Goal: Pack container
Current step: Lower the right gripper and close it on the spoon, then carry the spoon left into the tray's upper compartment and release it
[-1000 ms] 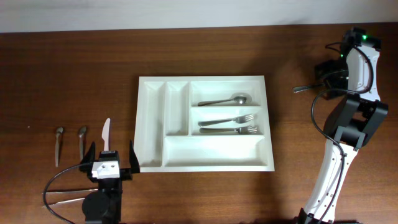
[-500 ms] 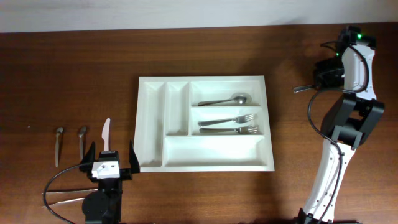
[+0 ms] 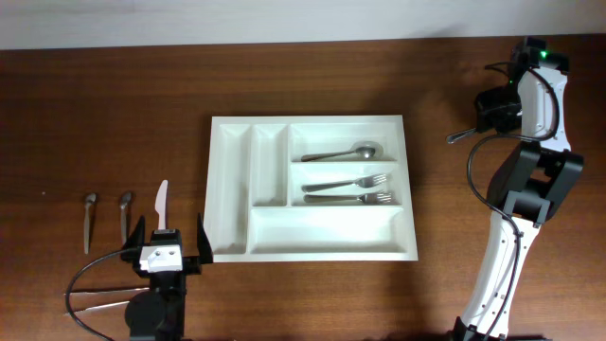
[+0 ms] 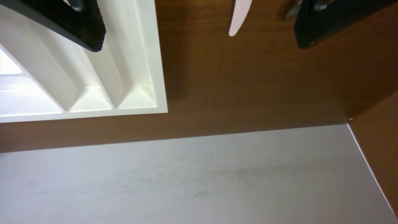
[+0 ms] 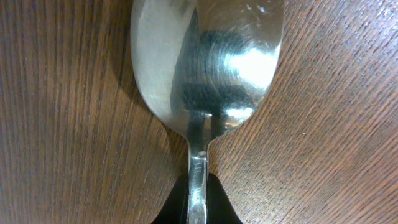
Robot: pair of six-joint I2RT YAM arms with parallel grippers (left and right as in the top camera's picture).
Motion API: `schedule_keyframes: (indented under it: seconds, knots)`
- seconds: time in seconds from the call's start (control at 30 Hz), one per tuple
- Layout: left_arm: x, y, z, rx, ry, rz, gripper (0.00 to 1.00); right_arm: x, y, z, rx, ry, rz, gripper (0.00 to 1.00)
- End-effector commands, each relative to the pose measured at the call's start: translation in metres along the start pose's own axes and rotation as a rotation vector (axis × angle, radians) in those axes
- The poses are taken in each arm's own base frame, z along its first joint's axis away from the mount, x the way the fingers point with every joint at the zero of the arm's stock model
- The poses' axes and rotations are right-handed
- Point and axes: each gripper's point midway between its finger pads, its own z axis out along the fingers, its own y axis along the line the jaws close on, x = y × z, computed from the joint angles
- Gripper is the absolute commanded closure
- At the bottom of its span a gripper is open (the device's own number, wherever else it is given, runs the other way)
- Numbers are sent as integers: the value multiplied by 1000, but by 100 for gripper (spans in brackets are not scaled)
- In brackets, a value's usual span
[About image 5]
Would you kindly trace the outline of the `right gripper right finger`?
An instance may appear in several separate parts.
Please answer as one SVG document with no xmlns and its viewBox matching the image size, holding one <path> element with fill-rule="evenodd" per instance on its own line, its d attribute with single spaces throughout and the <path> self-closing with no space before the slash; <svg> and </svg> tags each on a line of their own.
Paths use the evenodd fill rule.
<svg viewBox="0 0 398 224">
<path fill-rule="evenodd" d="M 209 224 L 242 224 L 219 178 L 212 173 L 208 176 L 206 206 Z"/>
</svg>

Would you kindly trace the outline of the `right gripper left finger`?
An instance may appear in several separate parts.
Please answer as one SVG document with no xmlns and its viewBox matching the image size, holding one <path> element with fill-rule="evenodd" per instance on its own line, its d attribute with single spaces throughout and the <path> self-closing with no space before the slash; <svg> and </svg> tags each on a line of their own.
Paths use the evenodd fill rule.
<svg viewBox="0 0 398 224">
<path fill-rule="evenodd" d="M 188 176 L 181 175 L 152 224 L 186 224 L 188 206 Z"/>
</svg>

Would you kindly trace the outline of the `steel tablespoon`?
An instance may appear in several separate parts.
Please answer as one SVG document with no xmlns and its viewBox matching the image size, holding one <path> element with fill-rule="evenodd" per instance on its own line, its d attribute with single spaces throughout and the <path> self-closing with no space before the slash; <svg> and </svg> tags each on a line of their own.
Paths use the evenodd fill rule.
<svg viewBox="0 0 398 224">
<path fill-rule="evenodd" d="M 272 83 L 283 0 L 135 0 L 134 78 L 144 103 L 188 144 L 187 223 L 208 223 L 210 143 L 240 127 Z"/>
</svg>

